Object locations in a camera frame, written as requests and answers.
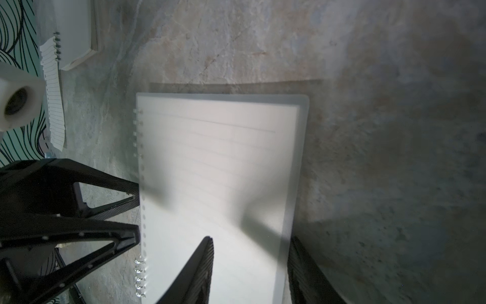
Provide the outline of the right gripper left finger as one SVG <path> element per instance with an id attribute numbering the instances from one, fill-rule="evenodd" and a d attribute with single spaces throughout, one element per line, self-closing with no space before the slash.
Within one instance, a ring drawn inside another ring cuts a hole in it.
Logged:
<path id="1" fill-rule="evenodd" d="M 208 304 L 214 262 L 213 239 L 202 239 L 175 281 L 157 301 L 160 304 Z"/>

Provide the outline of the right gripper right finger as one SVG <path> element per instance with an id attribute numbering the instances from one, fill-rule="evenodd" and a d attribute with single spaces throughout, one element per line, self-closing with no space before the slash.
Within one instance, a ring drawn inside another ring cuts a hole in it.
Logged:
<path id="1" fill-rule="evenodd" d="M 346 303 L 296 236 L 291 238 L 287 273 L 292 303 Z"/>

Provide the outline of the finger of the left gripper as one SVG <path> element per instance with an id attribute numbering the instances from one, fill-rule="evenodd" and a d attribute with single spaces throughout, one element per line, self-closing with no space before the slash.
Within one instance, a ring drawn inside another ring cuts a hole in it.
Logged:
<path id="1" fill-rule="evenodd" d="M 45 263 L 59 244 L 105 246 L 58 270 Z M 1 214 L 1 303 L 47 303 L 91 272 L 135 247 L 138 225 L 55 215 Z"/>
<path id="2" fill-rule="evenodd" d="M 139 185 L 67 158 L 1 167 L 1 211 L 106 220 L 139 206 Z"/>

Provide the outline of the torn lined notebook page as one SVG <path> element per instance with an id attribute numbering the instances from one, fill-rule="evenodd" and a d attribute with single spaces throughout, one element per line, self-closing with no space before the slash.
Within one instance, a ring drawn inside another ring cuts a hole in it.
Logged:
<path id="1" fill-rule="evenodd" d="M 58 33 L 39 47 L 46 83 L 46 99 L 49 117 L 50 141 L 53 147 L 63 151 L 65 145 L 65 116 L 59 80 L 60 39 Z"/>

